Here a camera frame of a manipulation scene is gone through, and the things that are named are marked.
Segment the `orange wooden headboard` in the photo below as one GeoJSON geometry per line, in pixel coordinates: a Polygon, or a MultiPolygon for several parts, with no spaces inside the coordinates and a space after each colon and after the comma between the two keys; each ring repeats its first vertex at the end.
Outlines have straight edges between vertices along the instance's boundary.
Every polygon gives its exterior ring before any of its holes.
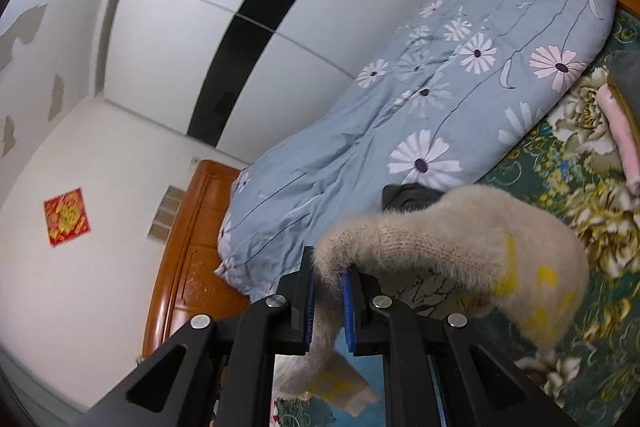
{"type": "Polygon", "coordinates": [[[142,357],[149,358],[196,314],[234,317],[250,299],[215,273],[218,232],[239,170],[203,160],[196,168],[171,227],[146,318],[142,357]]]}

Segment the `grey folded garment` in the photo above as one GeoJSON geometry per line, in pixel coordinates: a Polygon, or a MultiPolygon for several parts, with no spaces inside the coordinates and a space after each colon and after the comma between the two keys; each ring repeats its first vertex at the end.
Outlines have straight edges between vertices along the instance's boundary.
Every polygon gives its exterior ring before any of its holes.
{"type": "Polygon", "coordinates": [[[625,102],[639,112],[640,62],[638,51],[616,51],[608,57],[610,80],[625,102]]]}

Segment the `pink folded garment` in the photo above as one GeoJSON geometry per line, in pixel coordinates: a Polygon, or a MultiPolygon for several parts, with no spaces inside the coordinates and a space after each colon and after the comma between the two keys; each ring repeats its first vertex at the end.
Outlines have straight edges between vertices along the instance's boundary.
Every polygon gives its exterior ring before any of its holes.
{"type": "Polygon", "coordinates": [[[632,196],[639,196],[639,151],[631,124],[622,106],[618,104],[608,83],[597,92],[597,102],[608,121],[608,129],[620,154],[626,187],[632,196]]]}

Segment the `green floral bed blanket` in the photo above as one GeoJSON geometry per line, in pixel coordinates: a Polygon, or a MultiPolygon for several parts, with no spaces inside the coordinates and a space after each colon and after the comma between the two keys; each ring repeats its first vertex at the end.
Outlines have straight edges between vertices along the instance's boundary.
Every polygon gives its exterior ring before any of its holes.
{"type": "MultiPolygon", "coordinates": [[[[480,184],[551,213],[584,246],[588,286],[556,360],[539,371],[523,369],[583,426],[620,425],[639,388],[639,196],[626,187],[597,102],[610,75],[608,57],[638,49],[638,17],[618,12],[597,60],[524,138],[509,140],[508,155],[480,184]]],[[[462,310],[512,361],[536,357],[536,346],[499,309],[481,308],[454,286],[462,310]]]]}

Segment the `white black sliding wardrobe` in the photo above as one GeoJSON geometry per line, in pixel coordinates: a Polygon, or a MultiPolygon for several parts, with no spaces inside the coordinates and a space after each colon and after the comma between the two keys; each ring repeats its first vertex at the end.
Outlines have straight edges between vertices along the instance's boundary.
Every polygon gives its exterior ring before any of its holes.
{"type": "Polygon", "coordinates": [[[321,118],[423,0],[110,0],[102,92],[251,162],[321,118]]]}

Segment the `red square wall decoration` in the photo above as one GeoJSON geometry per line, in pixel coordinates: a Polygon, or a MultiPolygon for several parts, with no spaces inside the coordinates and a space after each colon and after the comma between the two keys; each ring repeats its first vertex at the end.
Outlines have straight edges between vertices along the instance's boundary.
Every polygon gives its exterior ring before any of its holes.
{"type": "Polygon", "coordinates": [[[64,244],[90,231],[84,196],[74,188],[43,203],[49,244],[64,244]]]}

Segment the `light blue floral quilt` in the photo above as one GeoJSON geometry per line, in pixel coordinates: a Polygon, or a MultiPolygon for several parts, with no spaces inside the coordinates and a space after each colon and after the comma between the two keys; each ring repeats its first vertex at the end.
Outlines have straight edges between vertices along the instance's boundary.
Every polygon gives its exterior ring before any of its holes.
{"type": "Polygon", "coordinates": [[[388,184],[483,178],[572,87],[616,0],[424,0],[317,122],[232,186],[217,274],[260,299],[334,221],[378,210],[388,184]]]}

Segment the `beige fuzzy knit sweater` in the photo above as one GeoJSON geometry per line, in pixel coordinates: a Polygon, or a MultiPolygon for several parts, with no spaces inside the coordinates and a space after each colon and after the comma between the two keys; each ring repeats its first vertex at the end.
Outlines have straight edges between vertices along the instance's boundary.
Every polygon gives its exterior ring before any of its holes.
{"type": "Polygon", "coordinates": [[[432,270],[461,285],[481,308],[499,309],[537,348],[521,369],[542,369],[570,329],[588,286],[582,242],[551,213],[486,185],[463,185],[421,210],[384,211],[332,225],[314,248],[316,303],[309,351],[277,358],[273,390],[294,398],[326,369],[344,369],[358,410],[374,395],[335,349],[343,325],[342,276],[432,270]]]}

